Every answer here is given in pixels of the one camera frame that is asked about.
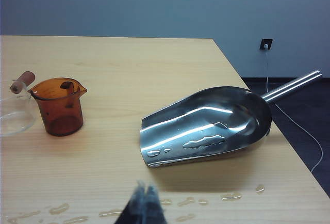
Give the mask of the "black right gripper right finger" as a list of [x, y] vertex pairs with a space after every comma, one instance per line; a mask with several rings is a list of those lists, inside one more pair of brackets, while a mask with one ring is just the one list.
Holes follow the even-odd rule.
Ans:
[[145, 194], [144, 223], [168, 223], [160, 204], [158, 190], [154, 185], [149, 185]]

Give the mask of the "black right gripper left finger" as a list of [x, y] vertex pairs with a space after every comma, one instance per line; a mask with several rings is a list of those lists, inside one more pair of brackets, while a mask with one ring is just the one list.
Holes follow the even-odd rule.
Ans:
[[116, 223], [143, 223], [145, 215], [145, 183], [138, 181], [128, 203], [116, 220]]

